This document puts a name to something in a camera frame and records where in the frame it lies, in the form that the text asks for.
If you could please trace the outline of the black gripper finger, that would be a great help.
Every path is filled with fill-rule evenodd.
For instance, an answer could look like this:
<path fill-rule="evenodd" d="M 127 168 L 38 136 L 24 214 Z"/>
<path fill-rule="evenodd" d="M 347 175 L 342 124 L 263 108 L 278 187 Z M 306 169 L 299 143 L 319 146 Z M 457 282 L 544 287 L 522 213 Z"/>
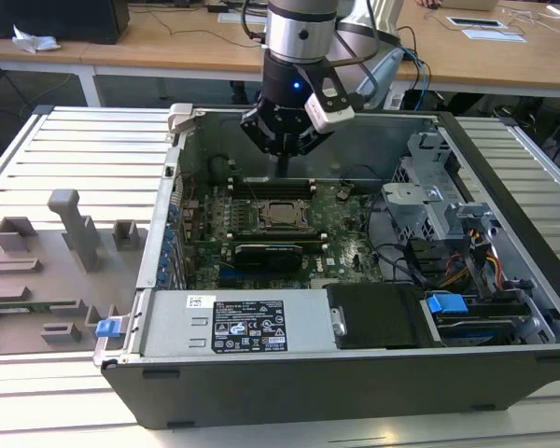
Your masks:
<path fill-rule="evenodd" d="M 285 149 L 285 129 L 277 116 L 260 114 L 257 108 L 244 112 L 240 126 L 243 132 L 264 154 L 275 157 L 275 176 L 286 177 L 288 154 Z"/>
<path fill-rule="evenodd" d="M 288 134 L 286 136 L 286 176 L 288 176 L 292 158 L 308 155 L 331 136 L 332 133 L 318 133 L 315 130 L 303 134 Z"/>

